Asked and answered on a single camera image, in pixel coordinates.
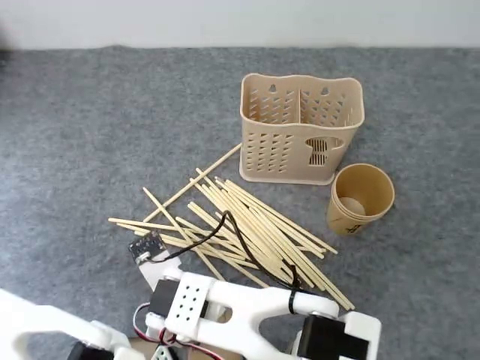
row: cup rim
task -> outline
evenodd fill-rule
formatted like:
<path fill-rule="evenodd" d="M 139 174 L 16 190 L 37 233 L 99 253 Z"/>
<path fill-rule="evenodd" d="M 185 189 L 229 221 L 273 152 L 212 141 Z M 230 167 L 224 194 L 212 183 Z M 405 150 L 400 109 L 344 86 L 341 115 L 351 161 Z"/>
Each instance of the cup rim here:
<path fill-rule="evenodd" d="M 391 188 L 391 192 L 392 192 L 392 197 L 391 197 L 391 201 L 390 203 L 388 204 L 388 206 L 385 208 L 385 210 L 383 210 L 382 212 L 380 212 L 379 214 L 375 214 L 375 215 L 360 215 L 360 214 L 356 214 L 355 212 L 352 212 L 350 211 L 344 204 L 342 204 L 342 202 L 340 201 L 340 198 L 338 197 L 337 195 L 337 191 L 336 191 L 336 188 L 337 188 L 337 180 L 338 180 L 338 177 L 340 176 L 340 174 L 345 171 L 346 169 L 349 169 L 350 167 L 357 167 L 357 166 L 367 166 L 367 167 L 371 167 L 379 172 L 381 172 L 388 180 L 388 183 L 390 184 L 390 188 Z M 379 219 L 381 218 L 388 210 L 390 210 L 390 208 L 393 206 L 393 203 L 395 201 L 395 187 L 393 185 L 393 182 L 392 180 L 390 179 L 390 176 L 387 175 L 387 173 L 385 171 L 383 171 L 382 169 L 380 169 L 378 166 L 374 166 L 372 165 L 371 163 L 352 163 L 350 165 L 347 165 L 345 166 L 342 170 L 340 170 L 338 172 L 338 174 L 335 176 L 335 179 L 333 181 L 333 183 L 331 184 L 331 198 L 332 200 L 334 201 L 335 205 L 337 205 L 337 207 L 343 212 L 345 213 L 345 215 L 348 215 L 350 216 L 351 218 L 355 218 L 356 220 L 362 220 L 362 221 L 373 221 L 373 220 L 376 220 L 376 219 Z"/>

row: wire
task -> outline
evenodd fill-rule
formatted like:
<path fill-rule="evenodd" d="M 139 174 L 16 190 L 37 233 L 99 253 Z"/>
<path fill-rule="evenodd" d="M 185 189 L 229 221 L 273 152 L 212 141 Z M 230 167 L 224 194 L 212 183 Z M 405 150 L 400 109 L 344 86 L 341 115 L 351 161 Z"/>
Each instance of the wire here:
<path fill-rule="evenodd" d="M 221 229 L 221 227 L 225 224 L 225 220 L 227 219 L 227 213 L 230 213 L 229 211 L 225 211 L 222 215 L 222 218 L 220 219 L 217 227 L 215 227 L 213 229 L 212 232 L 210 232 L 205 238 L 203 238 L 202 240 L 199 240 L 199 241 L 195 241 L 193 244 L 191 245 L 188 245 L 187 247 L 184 247 L 183 249 L 179 250 L 179 251 L 176 251 L 175 253 L 171 253 L 169 256 L 163 258 L 162 260 L 153 260 L 153 259 L 148 259 L 148 261 L 150 263 L 164 263 L 166 262 L 167 260 L 171 260 L 173 259 L 174 257 L 178 257 L 180 255 L 182 255 L 183 253 L 186 253 L 187 251 L 203 244 L 204 242 L 208 241 L 209 239 L 211 239 L 212 237 L 214 237 Z"/>
<path fill-rule="evenodd" d="M 218 355 L 216 352 L 213 352 L 205 347 L 195 345 L 194 343 L 184 343 L 182 341 L 177 340 L 177 343 L 182 345 L 183 347 L 190 347 L 191 349 L 195 349 L 200 351 L 201 353 L 210 356 L 214 360 L 224 360 L 220 355 Z"/>
<path fill-rule="evenodd" d="M 239 229 L 239 225 L 237 225 L 237 222 L 235 220 L 235 218 L 233 217 L 232 213 L 228 210 L 226 210 L 224 213 L 223 213 L 223 216 L 227 216 L 228 217 L 228 220 L 230 220 L 230 223 L 232 223 L 232 226 L 233 226 L 233 229 L 235 230 L 235 234 L 238 238 L 238 240 L 240 241 L 240 244 L 241 244 L 241 247 L 243 248 L 243 250 L 245 251 L 245 253 L 248 255 L 248 257 L 250 258 L 251 262 L 253 264 L 255 264 L 258 269 L 262 270 L 262 272 L 265 273 L 265 275 L 267 275 L 269 278 L 271 278 L 273 281 L 275 281 L 277 284 L 280 284 L 282 287 L 286 287 L 287 289 L 289 290 L 292 290 L 293 292 L 299 292 L 299 293 L 306 293 L 306 294 L 311 294 L 311 295 L 316 295 L 315 292 L 311 292 L 311 291 L 308 291 L 308 290 L 305 290 L 305 289 L 302 289 L 299 287 L 299 284 L 300 284 L 300 281 L 298 279 L 298 275 L 297 275 L 297 272 L 295 270 L 295 266 L 294 265 L 290 265 L 288 264 L 287 262 L 284 262 L 289 268 L 290 270 L 292 270 L 292 273 L 293 273 L 293 281 L 292 283 L 287 283 L 285 280 L 282 280 L 280 279 L 279 277 L 276 277 L 275 275 L 273 275 L 269 270 L 267 270 L 266 268 L 263 267 L 263 265 L 260 263 L 260 261 L 258 261 L 255 256 L 252 254 L 252 252 L 250 251 L 250 249 L 248 248 L 248 245 L 247 243 L 245 242 L 245 240 L 243 239 L 243 236 L 242 236 L 242 232 L 240 231 Z"/>
<path fill-rule="evenodd" d="M 154 339 L 153 337 L 149 337 L 147 334 L 145 334 L 140 328 L 137 326 L 137 316 L 138 313 L 142 310 L 147 308 L 150 305 L 149 302 L 144 302 L 143 304 L 140 304 L 139 307 L 136 308 L 135 312 L 133 313 L 133 330 L 135 330 L 136 334 L 138 337 L 144 341 L 148 341 L 149 343 L 158 343 L 157 339 Z"/>
<path fill-rule="evenodd" d="M 209 349 L 206 349 L 205 347 L 195 345 L 194 343 L 184 343 L 182 341 L 177 340 L 177 335 L 176 334 L 172 334 L 169 337 L 168 340 L 165 340 L 164 337 L 165 337 L 165 334 L 167 333 L 167 328 L 162 328 L 160 330 L 160 334 L 158 335 L 158 339 L 154 339 L 153 337 L 149 337 L 142 330 L 140 330 L 140 328 L 137 326 L 138 313 L 142 309 L 147 308 L 149 305 L 150 305 L 149 302 L 144 302 L 143 304 L 139 305 L 139 307 L 137 307 L 135 312 L 133 313 L 133 319 L 132 319 L 133 329 L 135 330 L 135 332 L 139 336 L 139 338 L 141 338 L 144 341 L 148 341 L 149 343 L 156 343 L 156 344 L 158 344 L 158 346 L 164 347 L 164 348 L 172 347 L 175 344 L 179 344 L 183 347 L 190 347 L 192 349 L 198 350 L 201 353 L 203 353 L 207 356 L 210 356 L 214 360 L 224 360 L 224 358 L 219 356 L 217 353 L 215 353 L 215 352 L 213 352 Z"/>

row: printed logo on cup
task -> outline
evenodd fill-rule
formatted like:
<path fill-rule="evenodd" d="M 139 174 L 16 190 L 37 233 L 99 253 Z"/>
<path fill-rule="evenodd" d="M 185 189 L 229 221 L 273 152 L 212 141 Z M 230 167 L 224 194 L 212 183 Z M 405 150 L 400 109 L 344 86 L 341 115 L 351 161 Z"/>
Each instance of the printed logo on cup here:
<path fill-rule="evenodd" d="M 349 233 L 349 234 L 353 234 L 355 233 L 358 229 L 360 229 L 362 227 L 362 225 L 355 225 L 355 226 L 352 226 L 350 228 L 346 228 L 345 230 Z"/>

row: bundle of chopsticks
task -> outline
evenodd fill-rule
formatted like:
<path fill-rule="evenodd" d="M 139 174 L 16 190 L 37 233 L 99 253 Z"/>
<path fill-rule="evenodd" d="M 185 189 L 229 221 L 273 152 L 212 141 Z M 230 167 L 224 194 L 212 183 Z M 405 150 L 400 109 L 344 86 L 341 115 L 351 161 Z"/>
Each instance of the bundle of chopsticks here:
<path fill-rule="evenodd" d="M 143 188 L 143 190 L 157 206 L 157 213 L 162 212 L 169 220 L 170 225 L 148 222 L 150 220 L 148 218 L 146 218 L 147 221 L 118 218 L 110 218 L 109 221 L 120 227 L 133 230 L 138 236 L 148 234 L 150 229 L 163 230 L 161 231 L 163 242 L 185 248 L 200 241 L 203 236 L 207 236 L 213 228 L 218 226 L 222 217 L 221 213 L 228 210 L 234 216 L 250 252 L 271 274 L 291 284 L 293 281 L 291 266 L 295 266 L 298 276 L 305 286 L 322 291 L 326 290 L 346 310 L 355 308 L 348 298 L 306 256 L 306 253 L 311 253 L 323 259 L 327 252 L 338 253 L 333 247 L 232 181 L 224 181 L 217 177 L 212 181 L 202 170 L 197 168 L 196 171 L 205 181 L 205 184 L 199 184 L 196 179 L 192 178 L 190 184 L 195 186 L 218 211 L 211 215 L 195 202 L 190 202 L 187 207 L 207 223 L 210 228 L 202 229 L 181 217 L 173 218 L 165 209 L 165 206 L 146 188 Z M 167 235 L 164 232 L 174 233 L 173 235 Z M 198 254 L 219 280 L 224 281 L 225 279 L 207 257 L 221 259 L 261 287 L 268 286 L 246 269 L 257 269 L 257 266 L 251 262 L 251 259 L 245 253 L 234 232 L 233 225 L 228 220 L 216 236 L 194 247 L 192 251 Z"/>

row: gray carpet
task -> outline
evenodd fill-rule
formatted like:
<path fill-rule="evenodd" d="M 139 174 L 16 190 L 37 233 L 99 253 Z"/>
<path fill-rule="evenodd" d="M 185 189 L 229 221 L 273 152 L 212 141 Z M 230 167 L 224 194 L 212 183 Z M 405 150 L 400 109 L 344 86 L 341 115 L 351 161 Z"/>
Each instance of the gray carpet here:
<path fill-rule="evenodd" d="M 342 166 L 368 162 L 397 199 L 354 238 L 328 231 L 329 187 L 248 184 L 239 156 L 215 175 L 237 181 L 340 251 L 322 269 L 383 324 L 380 359 L 474 359 L 480 352 L 480 52 L 466 49 L 126 49 L 2 53 L 0 286 L 129 335 L 149 299 L 109 216 L 145 217 L 240 142 L 242 77 L 355 77 L 366 121 Z M 190 191 L 170 210 L 198 224 Z M 184 269 L 208 274 L 194 256 Z M 216 262 L 228 280 L 251 284 Z M 262 325 L 285 347 L 302 323 Z M 71 339 L 40 336 L 39 359 Z"/>

